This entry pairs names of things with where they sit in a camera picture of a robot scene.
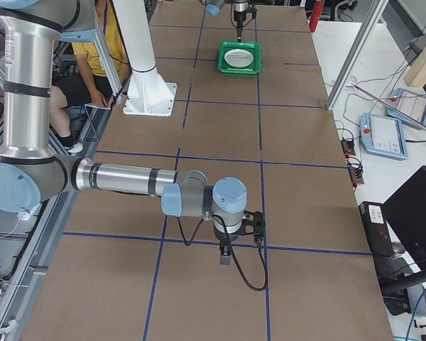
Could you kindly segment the person's hand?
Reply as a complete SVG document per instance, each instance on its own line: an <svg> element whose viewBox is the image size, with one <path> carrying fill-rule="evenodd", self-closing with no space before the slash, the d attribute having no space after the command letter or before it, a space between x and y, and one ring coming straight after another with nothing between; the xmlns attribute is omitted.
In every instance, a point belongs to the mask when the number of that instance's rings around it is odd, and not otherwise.
<svg viewBox="0 0 426 341"><path fill-rule="evenodd" d="M100 108L112 108L114 104L114 96L105 97L101 92L96 93L92 97L93 104Z"/></svg>

